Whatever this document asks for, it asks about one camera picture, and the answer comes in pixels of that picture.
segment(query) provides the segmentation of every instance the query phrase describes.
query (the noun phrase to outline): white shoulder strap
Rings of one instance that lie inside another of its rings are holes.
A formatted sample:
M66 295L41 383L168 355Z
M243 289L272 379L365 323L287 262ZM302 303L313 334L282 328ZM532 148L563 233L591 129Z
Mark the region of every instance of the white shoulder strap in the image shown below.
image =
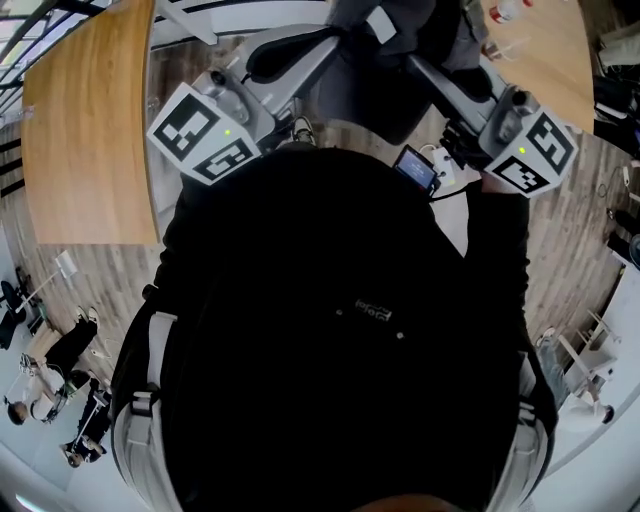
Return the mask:
M520 353L520 410L518 425L502 475L486 512L512 512L529 495L542 471L548 438L542 421L528 403L536 386L536 375L528 354Z
M160 387L164 351L177 317L156 313L149 322L148 383ZM114 425L113 451L120 473L142 502L155 512L182 512L167 470L162 437L162 401L148 391L134 393Z

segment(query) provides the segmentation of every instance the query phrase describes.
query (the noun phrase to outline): bottle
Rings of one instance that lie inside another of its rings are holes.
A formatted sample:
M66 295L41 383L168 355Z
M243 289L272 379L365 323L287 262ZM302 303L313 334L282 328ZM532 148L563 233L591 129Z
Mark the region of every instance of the bottle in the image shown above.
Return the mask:
M533 0L500 0L489 15L496 23L508 23L522 15L523 6L533 7Z

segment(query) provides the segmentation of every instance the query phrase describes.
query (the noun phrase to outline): hand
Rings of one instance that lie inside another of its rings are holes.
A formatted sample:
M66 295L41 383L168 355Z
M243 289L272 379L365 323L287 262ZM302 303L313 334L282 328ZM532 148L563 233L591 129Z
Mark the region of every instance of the hand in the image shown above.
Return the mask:
M517 194L515 187L507 185L504 181L492 176L489 173L482 172L482 192L484 194Z
M98 447L98 443L96 443L93 439L90 439L89 436L82 436L82 440L84 444L89 450L95 450Z

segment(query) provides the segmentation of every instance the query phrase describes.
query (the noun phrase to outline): wooden table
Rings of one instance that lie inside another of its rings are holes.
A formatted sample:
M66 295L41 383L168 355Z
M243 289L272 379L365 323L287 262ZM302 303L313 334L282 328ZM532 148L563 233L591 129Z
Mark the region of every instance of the wooden table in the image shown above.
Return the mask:
M534 0L522 18L504 25L489 17L496 3L482 0L491 37L531 38L515 62L495 62L502 76L565 121L593 133L593 73L578 0Z
M154 0L87 21L24 80L22 157L39 243L154 244L146 83Z

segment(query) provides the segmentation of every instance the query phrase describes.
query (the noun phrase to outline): small screen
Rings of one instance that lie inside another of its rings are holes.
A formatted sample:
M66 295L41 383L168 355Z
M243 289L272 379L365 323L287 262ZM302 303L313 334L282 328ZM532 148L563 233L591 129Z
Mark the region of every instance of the small screen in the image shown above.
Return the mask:
M411 148L404 149L395 167L426 190L433 186L436 172L424 158L414 153Z

